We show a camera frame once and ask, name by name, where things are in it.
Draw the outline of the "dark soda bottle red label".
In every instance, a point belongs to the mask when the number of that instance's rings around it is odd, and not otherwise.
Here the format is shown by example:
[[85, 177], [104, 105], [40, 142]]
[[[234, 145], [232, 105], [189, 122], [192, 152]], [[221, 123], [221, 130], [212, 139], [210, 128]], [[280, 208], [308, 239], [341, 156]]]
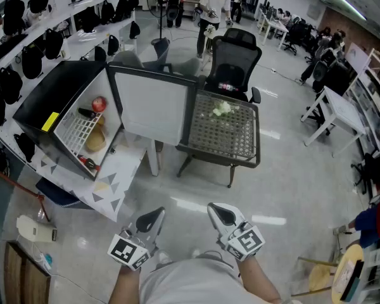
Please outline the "dark soda bottle red label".
[[85, 157], [84, 155], [78, 155], [77, 158], [80, 160], [80, 162], [82, 162], [82, 164], [88, 168], [89, 170], [95, 170], [95, 171], [99, 171], [100, 170], [100, 166], [95, 164], [94, 160], [91, 159], [91, 158], [87, 158]]

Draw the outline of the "person's light shirt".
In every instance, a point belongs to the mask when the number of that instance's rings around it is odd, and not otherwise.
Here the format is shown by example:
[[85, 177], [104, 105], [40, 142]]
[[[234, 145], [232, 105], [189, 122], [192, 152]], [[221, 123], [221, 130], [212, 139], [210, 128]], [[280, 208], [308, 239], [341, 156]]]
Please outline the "person's light shirt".
[[270, 304], [248, 292], [234, 269], [209, 258], [174, 262], [151, 272], [140, 304]]

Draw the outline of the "beige plastic container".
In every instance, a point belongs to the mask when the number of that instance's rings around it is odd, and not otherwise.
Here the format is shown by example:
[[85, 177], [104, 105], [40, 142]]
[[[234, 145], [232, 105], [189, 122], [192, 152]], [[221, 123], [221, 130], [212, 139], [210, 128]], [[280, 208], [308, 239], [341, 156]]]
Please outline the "beige plastic container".
[[100, 126], [95, 126], [89, 134], [86, 142], [85, 149], [90, 152], [98, 152], [106, 147], [106, 138]]

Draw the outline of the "white display shelf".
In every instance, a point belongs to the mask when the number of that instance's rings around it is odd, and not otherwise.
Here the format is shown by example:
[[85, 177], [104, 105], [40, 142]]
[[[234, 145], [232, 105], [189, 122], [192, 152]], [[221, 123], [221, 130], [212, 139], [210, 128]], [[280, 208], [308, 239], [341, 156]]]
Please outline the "white display shelf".
[[380, 52], [371, 49], [366, 53], [352, 43], [345, 59], [355, 72], [345, 95], [357, 108], [365, 126], [360, 145], [364, 153], [375, 158], [380, 155]]

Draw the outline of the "round wooden table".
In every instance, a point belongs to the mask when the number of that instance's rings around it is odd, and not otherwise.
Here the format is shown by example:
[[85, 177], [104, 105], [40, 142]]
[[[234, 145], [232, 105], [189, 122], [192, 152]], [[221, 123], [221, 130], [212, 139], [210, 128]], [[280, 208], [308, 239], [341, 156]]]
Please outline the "round wooden table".
[[364, 252], [359, 244], [350, 246], [342, 256], [336, 272], [331, 288], [332, 304], [341, 304], [341, 297], [353, 276], [356, 263], [364, 260]]

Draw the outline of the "black standing fan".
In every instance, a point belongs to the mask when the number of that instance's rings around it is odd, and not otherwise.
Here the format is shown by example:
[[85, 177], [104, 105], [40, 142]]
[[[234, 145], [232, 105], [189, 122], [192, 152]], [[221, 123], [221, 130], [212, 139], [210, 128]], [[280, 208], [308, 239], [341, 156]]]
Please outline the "black standing fan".
[[153, 46], [162, 40], [163, 18], [166, 16], [167, 1], [168, 0], [146, 0], [148, 10], [157, 19], [159, 28], [159, 37], [151, 41]]

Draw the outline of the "long white desk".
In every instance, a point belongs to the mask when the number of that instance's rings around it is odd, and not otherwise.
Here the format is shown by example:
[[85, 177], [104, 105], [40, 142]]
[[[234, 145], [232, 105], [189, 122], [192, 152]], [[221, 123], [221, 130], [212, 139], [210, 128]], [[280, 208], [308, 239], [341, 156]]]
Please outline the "long white desk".
[[262, 41], [263, 46], [266, 43], [271, 28], [282, 32], [281, 41], [277, 47], [277, 52], [279, 52], [281, 50], [281, 47], [283, 46], [283, 43], [289, 30], [279, 20], [269, 20], [263, 11], [260, 12], [259, 20], [262, 22], [258, 34], [260, 35], [263, 31], [263, 28], [266, 28], [265, 35]]

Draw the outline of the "person's left forearm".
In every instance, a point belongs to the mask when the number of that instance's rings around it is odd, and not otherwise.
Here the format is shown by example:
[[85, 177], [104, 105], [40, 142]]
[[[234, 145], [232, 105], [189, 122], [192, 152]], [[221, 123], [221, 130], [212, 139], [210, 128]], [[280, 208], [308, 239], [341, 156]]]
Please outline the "person's left forearm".
[[139, 304], [140, 273], [122, 265], [108, 304]]

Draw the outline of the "red apple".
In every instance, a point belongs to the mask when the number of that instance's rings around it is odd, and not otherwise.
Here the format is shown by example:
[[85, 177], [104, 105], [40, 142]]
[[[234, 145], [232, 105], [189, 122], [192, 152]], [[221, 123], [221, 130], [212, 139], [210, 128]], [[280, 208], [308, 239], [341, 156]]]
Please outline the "red apple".
[[92, 101], [92, 109], [96, 113], [102, 113], [105, 111], [108, 102], [105, 97], [98, 96]]

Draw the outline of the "grey upholstered chair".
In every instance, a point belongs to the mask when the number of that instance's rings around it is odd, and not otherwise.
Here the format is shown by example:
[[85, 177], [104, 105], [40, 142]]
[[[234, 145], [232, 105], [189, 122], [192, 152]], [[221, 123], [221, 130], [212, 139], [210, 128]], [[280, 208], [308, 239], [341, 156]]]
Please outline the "grey upholstered chair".
[[128, 67], [144, 68], [143, 63], [133, 51], [121, 51], [115, 55], [114, 62]]
[[182, 63], [173, 63], [172, 72], [184, 76], [198, 76], [200, 66], [201, 60], [199, 58], [191, 58]]

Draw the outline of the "black mesh office chair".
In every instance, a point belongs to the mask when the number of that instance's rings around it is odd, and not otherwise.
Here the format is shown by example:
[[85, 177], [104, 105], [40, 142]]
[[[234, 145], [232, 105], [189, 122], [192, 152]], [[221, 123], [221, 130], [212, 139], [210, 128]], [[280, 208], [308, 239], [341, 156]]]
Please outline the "black mesh office chair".
[[[204, 90], [249, 103], [261, 103], [260, 91], [249, 86], [251, 74], [262, 57], [255, 35], [240, 28], [228, 28], [223, 36], [213, 39], [212, 51], [212, 68]], [[219, 83], [231, 84], [239, 90], [221, 90]]]

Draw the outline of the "small white side table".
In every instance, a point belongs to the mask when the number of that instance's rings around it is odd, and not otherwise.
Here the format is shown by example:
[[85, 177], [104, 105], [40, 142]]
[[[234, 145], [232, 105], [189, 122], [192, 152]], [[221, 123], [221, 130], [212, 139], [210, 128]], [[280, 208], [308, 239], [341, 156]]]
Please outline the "small white side table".
[[203, 71], [205, 67], [207, 66], [207, 64], [212, 61], [212, 57], [213, 57], [212, 42], [216, 36], [219, 36], [219, 33], [215, 30], [215, 28], [213, 27], [212, 29], [213, 31], [211, 32], [209, 32], [208, 30], [204, 32], [204, 35], [206, 37], [206, 44], [205, 44], [205, 49], [203, 51], [203, 61], [202, 61], [201, 71]]

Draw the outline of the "dark blue chair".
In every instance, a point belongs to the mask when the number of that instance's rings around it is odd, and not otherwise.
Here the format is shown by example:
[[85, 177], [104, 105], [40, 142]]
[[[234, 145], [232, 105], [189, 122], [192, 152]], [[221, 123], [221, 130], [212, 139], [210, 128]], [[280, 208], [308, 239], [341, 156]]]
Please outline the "dark blue chair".
[[143, 65], [148, 70], [164, 71], [167, 64], [167, 55], [170, 41], [164, 37], [156, 42], [153, 46], [157, 55], [157, 60], [144, 62]]

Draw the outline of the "wooden stool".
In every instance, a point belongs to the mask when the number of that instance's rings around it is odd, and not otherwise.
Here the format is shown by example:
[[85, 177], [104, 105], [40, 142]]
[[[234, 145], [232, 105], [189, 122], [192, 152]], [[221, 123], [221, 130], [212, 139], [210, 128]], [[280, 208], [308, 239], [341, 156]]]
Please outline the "wooden stool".
[[314, 260], [302, 256], [299, 256], [298, 260], [312, 263], [314, 264], [314, 267], [308, 277], [308, 291], [304, 293], [292, 294], [291, 297], [314, 295], [331, 290], [332, 287], [327, 285], [330, 278], [334, 276], [334, 272], [332, 272], [331, 269], [337, 268], [337, 263]]

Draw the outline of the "black mini fridge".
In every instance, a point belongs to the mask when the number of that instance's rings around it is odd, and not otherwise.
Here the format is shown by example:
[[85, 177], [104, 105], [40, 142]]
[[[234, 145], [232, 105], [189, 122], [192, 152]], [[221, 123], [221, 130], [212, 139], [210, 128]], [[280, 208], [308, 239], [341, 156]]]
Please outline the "black mini fridge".
[[123, 131], [172, 146], [178, 145], [184, 126], [186, 101], [197, 90], [199, 80], [164, 71], [119, 65], [117, 62], [62, 61], [26, 97], [14, 120], [50, 159], [66, 169], [95, 180], [89, 170], [60, 140], [67, 115], [78, 108], [92, 109], [92, 101], [105, 97], [108, 105], [96, 124], [106, 138], [106, 147], [79, 155], [101, 166], [112, 143]]

